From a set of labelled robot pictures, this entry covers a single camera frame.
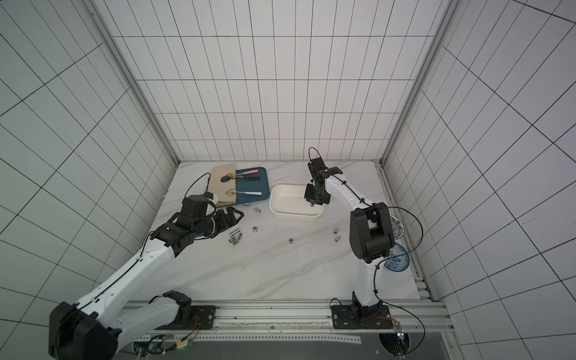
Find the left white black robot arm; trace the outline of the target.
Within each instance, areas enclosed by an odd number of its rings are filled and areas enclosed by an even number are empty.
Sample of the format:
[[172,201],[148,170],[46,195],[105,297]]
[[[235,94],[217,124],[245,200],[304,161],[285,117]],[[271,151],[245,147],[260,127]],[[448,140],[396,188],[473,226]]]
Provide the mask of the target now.
[[181,210],[152,231],[136,254],[93,291],[49,315],[48,353],[54,359],[112,359],[140,336],[162,326],[186,327],[192,319],[188,296],[169,291],[126,314],[121,310],[147,281],[196,241],[213,239],[244,214],[217,208],[212,193],[186,196]]

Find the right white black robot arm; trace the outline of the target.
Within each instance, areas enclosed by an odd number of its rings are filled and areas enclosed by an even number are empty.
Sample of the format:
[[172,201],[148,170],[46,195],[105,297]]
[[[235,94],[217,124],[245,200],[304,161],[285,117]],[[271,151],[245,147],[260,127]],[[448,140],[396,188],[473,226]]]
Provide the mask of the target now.
[[304,198],[314,206],[337,200],[349,211],[349,245],[361,261],[352,291],[352,313],[357,318],[375,314],[382,304],[375,285],[378,262],[395,246],[389,207],[362,196],[337,167],[314,172]]

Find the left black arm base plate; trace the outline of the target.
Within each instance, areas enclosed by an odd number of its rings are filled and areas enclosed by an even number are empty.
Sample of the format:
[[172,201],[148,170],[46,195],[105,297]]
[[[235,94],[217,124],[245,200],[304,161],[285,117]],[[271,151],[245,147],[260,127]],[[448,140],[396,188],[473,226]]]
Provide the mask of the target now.
[[216,310],[213,305],[193,305],[190,313],[190,329],[212,330]]

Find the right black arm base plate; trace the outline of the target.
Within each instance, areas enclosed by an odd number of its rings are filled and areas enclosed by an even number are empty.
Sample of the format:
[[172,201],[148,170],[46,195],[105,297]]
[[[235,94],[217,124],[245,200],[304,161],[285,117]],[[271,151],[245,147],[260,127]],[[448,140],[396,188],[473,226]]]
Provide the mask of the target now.
[[362,307],[352,305],[332,305],[332,327],[338,330],[362,330],[362,329],[392,329],[393,320],[389,308],[377,303],[372,306]]

